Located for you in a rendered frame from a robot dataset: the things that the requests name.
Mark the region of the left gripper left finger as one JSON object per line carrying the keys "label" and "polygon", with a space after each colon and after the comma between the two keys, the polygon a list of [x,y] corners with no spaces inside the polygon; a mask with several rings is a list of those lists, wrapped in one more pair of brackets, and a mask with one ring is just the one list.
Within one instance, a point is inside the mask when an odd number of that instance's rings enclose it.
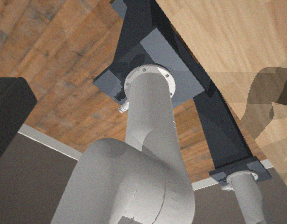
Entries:
{"label": "left gripper left finger", "polygon": [[0,77],[0,157],[36,104],[25,78]]}

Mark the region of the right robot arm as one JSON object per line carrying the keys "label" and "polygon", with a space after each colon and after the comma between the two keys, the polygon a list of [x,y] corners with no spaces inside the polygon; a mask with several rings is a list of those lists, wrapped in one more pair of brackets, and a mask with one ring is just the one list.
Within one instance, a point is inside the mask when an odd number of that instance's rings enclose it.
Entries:
{"label": "right robot arm", "polygon": [[256,182],[254,171],[244,170],[230,174],[222,190],[233,190],[246,224],[276,224]]}

